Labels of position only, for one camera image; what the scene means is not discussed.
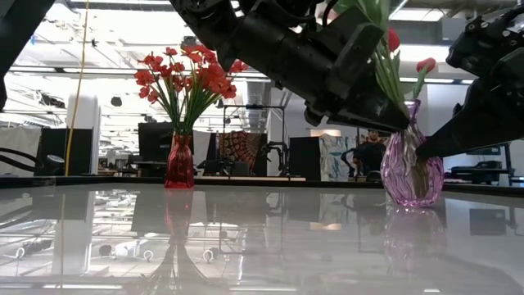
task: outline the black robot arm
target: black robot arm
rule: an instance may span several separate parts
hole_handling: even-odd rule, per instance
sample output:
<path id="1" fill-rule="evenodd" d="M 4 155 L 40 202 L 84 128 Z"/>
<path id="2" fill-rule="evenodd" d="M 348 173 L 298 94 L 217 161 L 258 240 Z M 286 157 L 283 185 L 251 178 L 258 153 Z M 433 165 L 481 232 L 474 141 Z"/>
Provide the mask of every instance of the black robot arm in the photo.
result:
<path id="1" fill-rule="evenodd" d="M 524 137 L 524 32 L 508 29 L 516 7 L 493 22 L 477 17 L 449 49 L 447 62 L 476 76 L 463 107 L 417 150 L 447 157 Z"/>
<path id="2" fill-rule="evenodd" d="M 305 100 L 306 120 L 395 132 L 408 122 L 381 91 L 370 57 L 384 35 L 357 7 L 316 29 L 318 0 L 170 0 L 175 10 L 228 69 L 236 59 Z M 300 33 L 291 28 L 306 24 Z"/>

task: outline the pink glass vase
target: pink glass vase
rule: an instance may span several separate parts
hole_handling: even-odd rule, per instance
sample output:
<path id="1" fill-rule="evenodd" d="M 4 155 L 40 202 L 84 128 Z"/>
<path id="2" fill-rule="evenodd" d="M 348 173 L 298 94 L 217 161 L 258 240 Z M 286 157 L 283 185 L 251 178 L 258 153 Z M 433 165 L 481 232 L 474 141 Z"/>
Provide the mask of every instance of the pink glass vase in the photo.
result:
<path id="1" fill-rule="evenodd" d="M 409 126 L 391 135 L 382 159 L 384 188 L 395 203 L 406 207 L 428 207 L 435 203 L 444 185 L 442 159 L 418 159 L 416 149 L 426 139 L 417 125 L 420 101 L 406 102 Z"/>
<path id="2" fill-rule="evenodd" d="M 193 155 L 189 148 L 191 135 L 174 135 L 171 153 L 165 170 L 165 188 L 192 188 L 195 186 Z"/>

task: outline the red glass vase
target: red glass vase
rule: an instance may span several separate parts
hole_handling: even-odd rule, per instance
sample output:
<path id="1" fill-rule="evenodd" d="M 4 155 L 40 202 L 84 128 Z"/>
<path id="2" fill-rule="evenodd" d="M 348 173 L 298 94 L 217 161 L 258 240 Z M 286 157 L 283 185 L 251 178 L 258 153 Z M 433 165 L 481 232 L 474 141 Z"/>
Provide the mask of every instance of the red glass vase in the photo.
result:
<path id="1" fill-rule="evenodd" d="M 191 135 L 174 135 L 171 153 L 165 170 L 165 188 L 192 188 L 195 186 L 193 155 L 189 148 Z"/>

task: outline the yellow cable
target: yellow cable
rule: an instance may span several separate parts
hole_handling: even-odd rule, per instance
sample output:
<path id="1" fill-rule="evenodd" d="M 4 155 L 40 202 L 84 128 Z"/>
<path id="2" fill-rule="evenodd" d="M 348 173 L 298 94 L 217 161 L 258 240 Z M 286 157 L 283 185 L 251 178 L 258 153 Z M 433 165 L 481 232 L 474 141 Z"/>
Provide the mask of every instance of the yellow cable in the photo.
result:
<path id="1" fill-rule="evenodd" d="M 69 137 L 67 139 L 67 149 L 65 150 L 65 163 L 66 163 L 65 164 L 65 172 L 66 172 L 65 176 L 69 176 L 69 159 L 70 159 L 70 152 L 71 152 L 71 141 L 73 139 L 73 132 L 75 131 L 76 110 L 79 107 L 80 86 L 82 85 L 82 76 L 84 75 L 85 41 L 88 36 L 88 12 L 89 12 L 89 0 L 87 0 L 85 3 L 84 40 L 82 42 L 82 61 L 80 63 L 79 85 L 78 85 L 78 88 L 76 89 L 76 99 L 75 99 L 75 108 L 73 110 L 73 120 L 71 120 Z"/>
<path id="2" fill-rule="evenodd" d="M 69 176 L 69 164 L 70 164 L 70 153 L 71 153 L 71 141 L 73 139 L 73 132 L 75 131 L 75 120 L 76 120 L 76 111 L 79 107 L 80 99 L 80 86 L 82 85 L 82 77 L 84 75 L 84 66 L 85 66 L 85 41 L 88 36 L 88 12 L 89 12 L 89 0 L 85 3 L 85 21 L 84 21 L 84 40 L 82 42 L 82 62 L 80 64 L 80 76 L 79 76 L 79 85 L 76 89 L 76 99 L 75 99 L 75 108 L 73 110 L 73 119 L 71 120 L 71 127 L 69 132 L 69 137 L 67 138 L 67 149 L 65 150 L 65 176 Z M 64 289 L 64 248 L 66 244 L 65 240 L 65 226 L 64 226 L 64 217 L 66 215 L 66 195 L 62 195 L 61 202 L 61 212 L 60 212 L 60 229 L 61 229 L 61 241 L 60 241 L 60 294 L 63 294 Z"/>

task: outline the reflective table surface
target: reflective table surface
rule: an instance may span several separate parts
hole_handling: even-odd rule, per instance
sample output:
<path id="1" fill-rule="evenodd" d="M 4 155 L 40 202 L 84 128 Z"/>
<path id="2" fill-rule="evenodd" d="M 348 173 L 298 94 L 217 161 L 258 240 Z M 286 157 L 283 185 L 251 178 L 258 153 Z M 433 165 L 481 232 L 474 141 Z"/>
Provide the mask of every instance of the reflective table surface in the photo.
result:
<path id="1" fill-rule="evenodd" d="M 523 294 L 524 199 L 97 184 L 0 189 L 0 294 Z"/>

